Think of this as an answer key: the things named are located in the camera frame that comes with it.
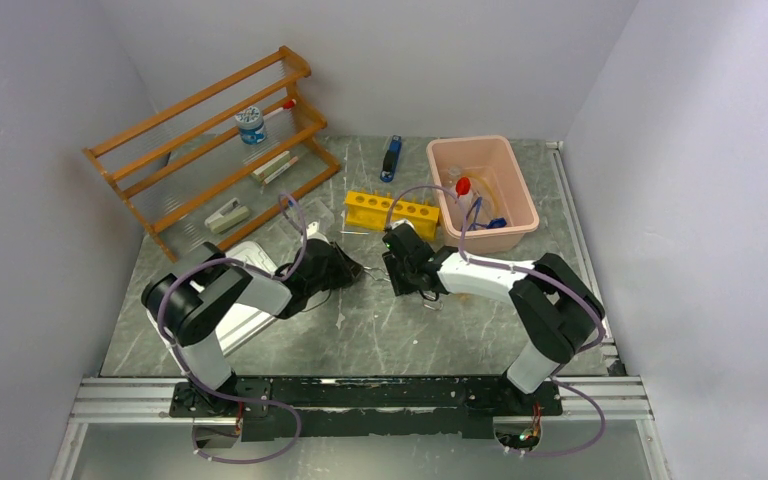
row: white wall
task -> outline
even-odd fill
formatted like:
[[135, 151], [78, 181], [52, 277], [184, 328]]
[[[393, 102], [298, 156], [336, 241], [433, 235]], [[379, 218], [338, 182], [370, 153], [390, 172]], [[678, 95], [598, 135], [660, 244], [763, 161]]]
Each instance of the white wall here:
[[89, 0], [0, 0], [0, 479], [48, 478], [139, 227], [81, 155], [153, 113]]
[[637, 0], [101, 0], [158, 107], [286, 44], [333, 132], [560, 139]]
[[566, 138], [676, 479], [768, 478], [768, 1], [642, 0]]

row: robotic arm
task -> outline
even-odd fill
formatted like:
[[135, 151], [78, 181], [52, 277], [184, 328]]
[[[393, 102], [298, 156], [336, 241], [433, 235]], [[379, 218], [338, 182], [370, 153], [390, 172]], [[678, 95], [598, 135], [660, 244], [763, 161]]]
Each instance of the robotic arm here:
[[[519, 392], [517, 395], [536, 392], [559, 365], [573, 358], [595, 328], [579, 304], [548, 283], [513, 269], [504, 271], [467, 263], [453, 247], [435, 252], [409, 222], [396, 222], [383, 240], [388, 250], [383, 260], [397, 296], [414, 292], [468, 293], [516, 308], [529, 342], [504, 372], [504, 379], [506, 385], [511, 384]], [[222, 256], [224, 254], [212, 244], [197, 247], [146, 287], [143, 305], [156, 319], [162, 298], [177, 278]], [[553, 277], [604, 317], [602, 305], [557, 255], [546, 254], [534, 262], [507, 263]], [[285, 268], [286, 265], [282, 266], [276, 273]], [[204, 270], [171, 293], [164, 328], [181, 346], [182, 355], [196, 377], [218, 392], [236, 395], [238, 378], [226, 362], [215, 333], [216, 326], [234, 303], [255, 307], [278, 318], [289, 318], [303, 310], [314, 294], [347, 287], [362, 272], [363, 267], [336, 243], [309, 231], [299, 266], [288, 278], [251, 275], [243, 268], [225, 264]], [[234, 411], [235, 404], [195, 390], [210, 405], [208, 414], [228, 415]], [[486, 410], [487, 404], [483, 403], [481, 408]], [[505, 408], [491, 405], [487, 411], [491, 412], [491, 418], [492, 412], [518, 411]]]

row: table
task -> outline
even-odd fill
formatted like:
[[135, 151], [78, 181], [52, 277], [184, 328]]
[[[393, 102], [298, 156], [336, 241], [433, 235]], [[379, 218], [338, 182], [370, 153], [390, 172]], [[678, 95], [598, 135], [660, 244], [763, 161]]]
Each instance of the table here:
[[[408, 187], [431, 183], [425, 154], [431, 140], [403, 138], [395, 179], [385, 184], [378, 174], [386, 137], [319, 137], [344, 168], [300, 203], [304, 205], [314, 199], [324, 203], [336, 217], [327, 232], [329, 238], [361, 264], [383, 268], [381, 233], [343, 225], [343, 200], [348, 190], [377, 189], [382, 194], [395, 195]], [[586, 250], [576, 234], [574, 212], [565, 198], [563, 180], [551, 151], [545, 142], [512, 140], [511, 145], [537, 207], [540, 226], [526, 234], [513, 250], [489, 256], [527, 260], [554, 252], [574, 271], [581, 272], [586, 283], [590, 282], [582, 256]], [[285, 175], [297, 168], [308, 167], [300, 161]], [[430, 191], [417, 195], [419, 200], [431, 196]], [[271, 202], [272, 198], [259, 195], [244, 203]], [[282, 233], [279, 222], [285, 221], [279, 216], [246, 238], [257, 241], [278, 264], [289, 261], [298, 248], [297, 240]], [[145, 285], [169, 265], [160, 248], [146, 236], [100, 372], [102, 376], [180, 375], [139, 303]], [[228, 361], [241, 375], [500, 373], [516, 358], [525, 342], [525, 329], [513, 307], [481, 297], [452, 295], [444, 297], [442, 310], [432, 311], [422, 306], [418, 295], [394, 297], [389, 283], [364, 275], [357, 284], [334, 292], [327, 302], [310, 312], [276, 322], [232, 353]], [[603, 352], [592, 349], [577, 355], [561, 375], [607, 375], [606, 363]]]

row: blue and black tool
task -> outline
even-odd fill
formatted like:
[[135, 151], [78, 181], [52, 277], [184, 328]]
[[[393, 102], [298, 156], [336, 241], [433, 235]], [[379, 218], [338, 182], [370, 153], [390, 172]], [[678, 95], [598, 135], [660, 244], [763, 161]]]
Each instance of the blue and black tool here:
[[390, 146], [384, 154], [384, 165], [381, 167], [381, 181], [390, 183], [396, 175], [396, 165], [399, 164], [399, 152], [402, 151], [402, 137], [393, 135]]

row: yellow test tube rack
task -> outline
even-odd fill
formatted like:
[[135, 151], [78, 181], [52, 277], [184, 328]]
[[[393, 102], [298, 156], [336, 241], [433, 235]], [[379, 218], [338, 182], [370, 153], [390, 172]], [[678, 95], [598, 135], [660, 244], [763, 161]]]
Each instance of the yellow test tube rack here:
[[[384, 231], [387, 211], [393, 199], [388, 194], [382, 197], [366, 192], [349, 190], [346, 194], [346, 225]], [[440, 209], [430, 204], [421, 204], [399, 200], [393, 209], [391, 222], [406, 218], [413, 224], [414, 229], [427, 242], [433, 242], [437, 236], [437, 221], [440, 219]]]

